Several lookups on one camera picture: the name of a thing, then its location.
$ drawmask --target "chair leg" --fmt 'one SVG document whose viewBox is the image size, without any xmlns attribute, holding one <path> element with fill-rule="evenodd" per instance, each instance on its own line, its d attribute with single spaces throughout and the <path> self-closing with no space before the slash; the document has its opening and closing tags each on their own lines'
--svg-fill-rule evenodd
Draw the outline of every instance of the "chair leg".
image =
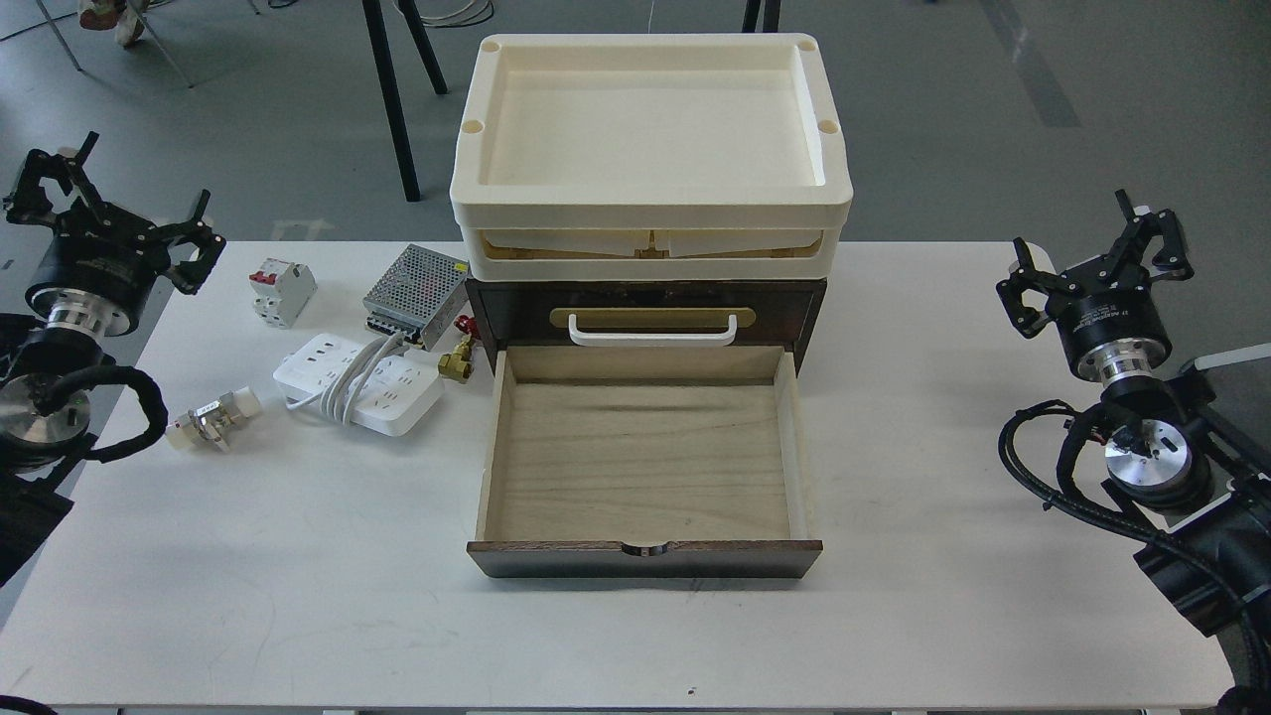
<svg viewBox="0 0 1271 715">
<path fill-rule="evenodd" d="M 36 0 L 39 5 L 39 11 L 44 14 L 44 22 L 48 23 L 48 29 L 53 30 L 57 36 L 57 42 L 62 43 L 62 50 L 66 51 L 66 56 L 71 58 L 71 63 L 75 65 L 78 71 L 84 71 L 84 67 L 79 66 L 79 60 L 75 58 L 75 53 L 71 52 L 71 46 L 66 43 L 66 38 L 62 37 L 62 30 L 57 29 L 57 23 L 53 22 L 53 17 L 48 14 L 48 8 L 44 6 L 44 0 Z"/>
<path fill-rule="evenodd" d="M 189 81 L 189 77 L 186 76 L 186 71 L 180 69 L 180 65 L 177 63 L 177 60 L 172 58 L 172 53 L 168 52 L 168 48 L 164 47 L 163 41 L 159 39 L 159 34 L 155 33 L 155 28 L 150 27 L 150 23 L 146 22 L 146 17 L 141 14 L 141 8 L 137 6 L 137 0 L 125 0 L 125 1 L 128 4 L 128 8 L 132 8 L 132 11 L 137 14 L 137 19 L 141 22 L 141 27 L 146 28 L 146 32 L 150 33 L 150 38 L 155 41 L 155 44 L 159 47 L 159 51 L 163 52 L 163 56 L 165 60 L 168 60 L 168 63 L 172 65 L 172 69 L 177 70 L 177 74 L 180 75 L 180 79 L 186 80 L 186 88 L 193 89 L 194 83 Z"/>
</svg>

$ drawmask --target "white cable on floor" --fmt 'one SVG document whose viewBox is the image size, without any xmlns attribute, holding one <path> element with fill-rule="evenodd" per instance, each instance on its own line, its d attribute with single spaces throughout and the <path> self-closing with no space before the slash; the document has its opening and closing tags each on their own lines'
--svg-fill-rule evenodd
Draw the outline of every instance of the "white cable on floor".
<svg viewBox="0 0 1271 715">
<path fill-rule="evenodd" d="M 402 17 L 405 17 L 399 0 L 395 0 L 393 5 Z M 452 13 L 445 15 L 419 15 L 419 20 L 427 28 L 455 28 L 480 24 L 493 17 L 494 0 L 468 0 L 464 6 Z"/>
<path fill-rule="evenodd" d="M 287 405 L 287 410 L 300 410 L 318 403 L 318 411 L 323 417 L 333 423 L 347 425 L 352 419 L 353 406 L 357 405 L 357 399 L 362 395 L 362 389 L 366 387 L 366 381 L 371 380 L 380 361 L 390 354 L 402 354 L 405 349 L 405 333 L 403 331 L 367 342 L 357 351 L 344 371 L 327 386 L 327 390 Z"/>
</svg>

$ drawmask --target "brass fitting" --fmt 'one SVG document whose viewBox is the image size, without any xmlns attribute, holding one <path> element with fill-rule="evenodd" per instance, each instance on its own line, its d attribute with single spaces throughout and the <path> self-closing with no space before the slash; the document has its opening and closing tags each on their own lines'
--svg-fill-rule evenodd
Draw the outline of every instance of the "brass fitting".
<svg viewBox="0 0 1271 715">
<path fill-rule="evenodd" d="M 474 342 L 473 335 L 465 334 L 454 349 L 441 356 L 441 361 L 437 361 L 437 372 L 441 373 L 441 377 L 456 384 L 468 382 L 468 378 L 473 375 L 472 356 Z"/>
</svg>

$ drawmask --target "white drawer handle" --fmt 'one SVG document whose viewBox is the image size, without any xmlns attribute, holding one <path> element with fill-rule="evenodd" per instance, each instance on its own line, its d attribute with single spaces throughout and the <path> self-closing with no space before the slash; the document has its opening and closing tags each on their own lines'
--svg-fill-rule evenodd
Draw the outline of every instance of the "white drawer handle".
<svg viewBox="0 0 1271 715">
<path fill-rule="evenodd" d="M 569 339 L 585 347 L 723 347 L 737 337 L 737 315 L 728 314 L 728 328 L 708 333 L 583 331 L 577 312 L 569 312 Z"/>
</svg>

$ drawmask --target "wooden drawer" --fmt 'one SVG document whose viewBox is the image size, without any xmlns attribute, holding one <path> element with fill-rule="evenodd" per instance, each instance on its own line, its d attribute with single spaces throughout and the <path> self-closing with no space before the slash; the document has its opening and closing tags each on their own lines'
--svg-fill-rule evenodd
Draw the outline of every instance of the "wooden drawer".
<svg viewBox="0 0 1271 715">
<path fill-rule="evenodd" d="M 662 307 L 736 307 L 752 321 L 737 330 L 735 344 L 779 344 L 793 352 L 796 371 L 812 337 L 825 297 L 825 279 L 791 281 L 649 281 L 649 282 L 486 282 L 466 281 L 473 314 L 482 330 L 489 363 L 512 344 L 571 344 L 561 320 L 571 307 L 583 310 L 641 310 Z M 613 325 L 591 325 L 609 328 Z M 714 329 L 713 325 L 627 325 L 637 330 Z"/>
<path fill-rule="evenodd" d="M 799 578 L 812 538 L 780 345 L 512 345 L 468 552 L 491 577 Z"/>
</svg>

